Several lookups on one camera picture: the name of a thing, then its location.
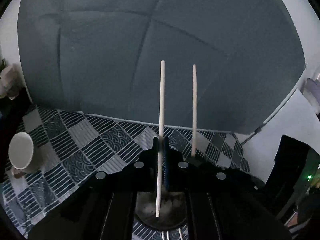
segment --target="patterned bedsheet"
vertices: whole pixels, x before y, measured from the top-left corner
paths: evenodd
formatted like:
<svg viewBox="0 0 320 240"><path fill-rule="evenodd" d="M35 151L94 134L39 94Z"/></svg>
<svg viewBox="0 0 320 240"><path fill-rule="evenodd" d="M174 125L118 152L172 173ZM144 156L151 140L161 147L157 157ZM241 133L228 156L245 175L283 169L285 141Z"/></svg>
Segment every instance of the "patterned bedsheet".
<svg viewBox="0 0 320 240"><path fill-rule="evenodd" d="M94 171L121 171L135 162L141 151L152 148L158 126L33 105L23 116L19 131L30 134L44 159L38 172L20 179L12 177L9 160L5 168L4 209L16 228L28 237L30 229ZM169 137L170 147L184 157L191 154L191 129L165 127L164 136ZM197 143L196 154L208 161L250 172L234 134L199 130ZM187 225L181 231L187 239ZM169 236L179 239L178 230L169 232ZM161 232L135 221L132 239L161 239Z"/></svg>

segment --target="white wall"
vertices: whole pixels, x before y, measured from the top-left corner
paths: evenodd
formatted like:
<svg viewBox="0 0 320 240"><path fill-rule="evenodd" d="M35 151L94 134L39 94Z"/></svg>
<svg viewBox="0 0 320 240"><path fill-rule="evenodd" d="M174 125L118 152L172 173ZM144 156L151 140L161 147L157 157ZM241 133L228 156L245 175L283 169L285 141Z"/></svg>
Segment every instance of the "white wall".
<svg viewBox="0 0 320 240"><path fill-rule="evenodd" d="M296 89L302 90L308 77L313 78L320 72L320 20L307 0L282 1L300 37L306 69L291 93L266 119L262 131L244 145L244 157L249 162L250 172L263 181L267 181L272 171L283 134L307 143L320 153L320 122L302 94L299 91L294 93ZM237 136L241 141L248 137Z"/></svg>
<svg viewBox="0 0 320 240"><path fill-rule="evenodd" d="M18 47L18 13L21 0L12 0L0 19L0 55L8 65L13 64L26 86Z"/></svg>
<svg viewBox="0 0 320 240"><path fill-rule="evenodd" d="M314 78L316 73L320 73L320 20L317 17L308 0L282 0L286 6L297 33L300 38L303 53L305 56L306 68L296 85L292 88L288 96L274 110L274 112L264 121L267 123L288 101L296 89L301 92L307 78ZM240 142L246 140L249 135L236 134Z"/></svg>

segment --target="mug handle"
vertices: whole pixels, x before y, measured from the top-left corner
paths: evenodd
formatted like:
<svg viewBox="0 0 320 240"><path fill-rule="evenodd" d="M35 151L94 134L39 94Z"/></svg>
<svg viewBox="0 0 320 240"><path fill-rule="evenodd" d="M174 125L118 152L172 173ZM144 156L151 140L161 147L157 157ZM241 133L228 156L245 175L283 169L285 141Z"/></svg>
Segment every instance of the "mug handle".
<svg viewBox="0 0 320 240"><path fill-rule="evenodd" d="M16 178L16 179L20 179L23 175L25 175L26 173L16 169L15 167L11 168L11 174Z"/></svg>

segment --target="white pole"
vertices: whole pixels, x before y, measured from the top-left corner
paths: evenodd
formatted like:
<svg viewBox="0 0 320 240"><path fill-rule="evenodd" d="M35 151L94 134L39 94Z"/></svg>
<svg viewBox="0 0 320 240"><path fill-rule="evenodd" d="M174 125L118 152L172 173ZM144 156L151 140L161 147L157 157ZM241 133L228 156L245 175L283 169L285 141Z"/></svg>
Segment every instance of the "white pole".
<svg viewBox="0 0 320 240"><path fill-rule="evenodd" d="M158 172L157 172L157 192L156 192L156 217L159 217L160 215L160 203L161 203L163 128L164 128L164 60L161 61L161 68L160 68L159 152L158 152Z"/></svg>
<svg viewBox="0 0 320 240"><path fill-rule="evenodd" d="M196 133L197 133L197 73L196 65L192 71L193 93L192 93L192 148L191 156L196 156Z"/></svg>
<svg viewBox="0 0 320 240"><path fill-rule="evenodd" d="M183 240L181 228L179 228L179 235L180 235L180 240Z"/></svg>

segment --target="gray wall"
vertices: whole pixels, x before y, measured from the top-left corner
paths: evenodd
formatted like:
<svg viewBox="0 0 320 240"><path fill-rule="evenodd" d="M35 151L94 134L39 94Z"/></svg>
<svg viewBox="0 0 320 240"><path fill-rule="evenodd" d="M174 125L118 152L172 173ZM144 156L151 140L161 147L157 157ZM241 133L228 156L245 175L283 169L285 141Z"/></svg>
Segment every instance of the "gray wall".
<svg viewBox="0 0 320 240"><path fill-rule="evenodd" d="M166 61L165 123L250 133L304 70L281 0L21 0L20 59L38 104L158 122Z"/></svg>

